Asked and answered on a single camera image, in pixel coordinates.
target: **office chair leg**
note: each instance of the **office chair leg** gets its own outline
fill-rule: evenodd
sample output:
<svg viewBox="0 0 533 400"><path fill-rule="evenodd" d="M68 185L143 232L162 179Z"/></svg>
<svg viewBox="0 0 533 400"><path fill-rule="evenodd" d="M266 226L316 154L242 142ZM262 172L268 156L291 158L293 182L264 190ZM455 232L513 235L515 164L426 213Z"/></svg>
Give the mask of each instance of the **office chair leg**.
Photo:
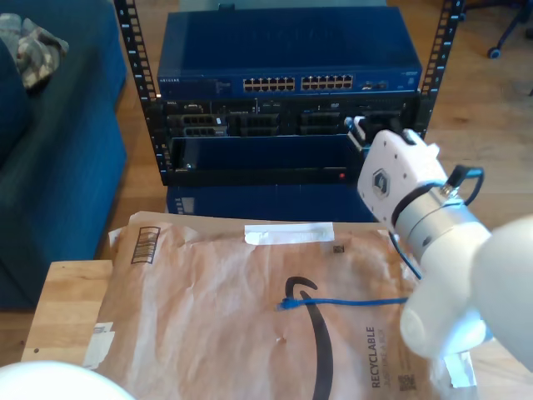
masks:
<svg viewBox="0 0 533 400"><path fill-rule="evenodd" d="M519 12L516 14L516 16L513 18L509 26L507 27L506 31L503 32L503 35L500 37L500 41L498 41L498 45L496 47L492 47L489 49L489 52L487 53L488 58L498 58L501 55L501 47L503 46L503 43L507 40L509 35L515 30L516 25L520 22L520 20L523 18L522 12Z"/></svg>

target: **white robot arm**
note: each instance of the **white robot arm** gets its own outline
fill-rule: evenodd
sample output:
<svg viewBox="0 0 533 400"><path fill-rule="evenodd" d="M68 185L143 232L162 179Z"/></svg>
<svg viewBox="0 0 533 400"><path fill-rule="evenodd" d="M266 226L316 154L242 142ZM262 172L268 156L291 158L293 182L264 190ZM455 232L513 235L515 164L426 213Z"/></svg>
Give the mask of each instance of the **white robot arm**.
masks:
<svg viewBox="0 0 533 400"><path fill-rule="evenodd" d="M362 121L347 124L356 145L367 135ZM492 331L532 370L533 217L491 235L467 207L482 171L459 166L447 177L438 152L411 130L381 130L357 183L366 206L424 271L402 313L401 335L414 353L438 358L473 348ZM463 201L457 190L471 176L479 181Z"/></svg>

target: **network switch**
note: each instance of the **network switch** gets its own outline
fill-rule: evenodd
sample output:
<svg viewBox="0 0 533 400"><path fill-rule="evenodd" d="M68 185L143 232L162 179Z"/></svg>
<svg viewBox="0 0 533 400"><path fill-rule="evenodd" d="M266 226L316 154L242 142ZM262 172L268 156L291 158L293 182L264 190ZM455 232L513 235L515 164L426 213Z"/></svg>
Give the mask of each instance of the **network switch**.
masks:
<svg viewBox="0 0 533 400"><path fill-rule="evenodd" d="M413 93L420 76L398 8L319 7L170 13L158 82L163 100L197 104Z"/></svg>

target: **rack post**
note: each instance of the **rack post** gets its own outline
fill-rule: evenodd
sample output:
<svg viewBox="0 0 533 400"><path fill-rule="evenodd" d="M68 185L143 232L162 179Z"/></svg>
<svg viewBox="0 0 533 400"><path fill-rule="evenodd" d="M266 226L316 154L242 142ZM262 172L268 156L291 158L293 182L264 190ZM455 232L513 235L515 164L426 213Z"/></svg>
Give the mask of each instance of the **rack post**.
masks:
<svg viewBox="0 0 533 400"><path fill-rule="evenodd" d="M450 57L451 45L456 36L459 16L464 0L445 0L442 4L441 17L436 28L435 39L427 63L426 75L422 80L420 102L413 129L422 137L427 133L431 114L442 84L442 77Z"/></svg>

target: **white object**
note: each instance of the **white object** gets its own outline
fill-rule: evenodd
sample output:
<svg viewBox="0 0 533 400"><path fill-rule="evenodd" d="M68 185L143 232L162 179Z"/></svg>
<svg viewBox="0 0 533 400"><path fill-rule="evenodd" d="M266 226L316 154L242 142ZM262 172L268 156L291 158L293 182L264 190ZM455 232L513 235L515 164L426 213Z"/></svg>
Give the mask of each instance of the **white object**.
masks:
<svg viewBox="0 0 533 400"><path fill-rule="evenodd" d="M440 236L424 252L426 273L400 321L401 335L414 353L441 358L485 341L486 325L471 301L470 272L477 249L490 235L480 223L469 222Z"/></svg>
<svg viewBox="0 0 533 400"><path fill-rule="evenodd" d="M474 257L471 285L495 338L533 371L533 216L493 232Z"/></svg>
<svg viewBox="0 0 533 400"><path fill-rule="evenodd" d="M0 368L2 400L134 400L95 372L54 361L20 362Z"/></svg>
<svg viewBox="0 0 533 400"><path fill-rule="evenodd" d="M413 190L428 183L446 182L446 173L436 159L438 147L427 146L411 130L415 145L394 132L379 132L361 170L357 191L374 216L394 232L392 214L398 203Z"/></svg>
<svg viewBox="0 0 533 400"><path fill-rule="evenodd" d="M490 338L488 327L533 371L533 217L491 236L453 187L421 190L444 184L446 174L435 147L404 134L415 145L388 130L376 135L357 184L363 202L409 243L424 271L401 316L404 341L422 357L445 358Z"/></svg>

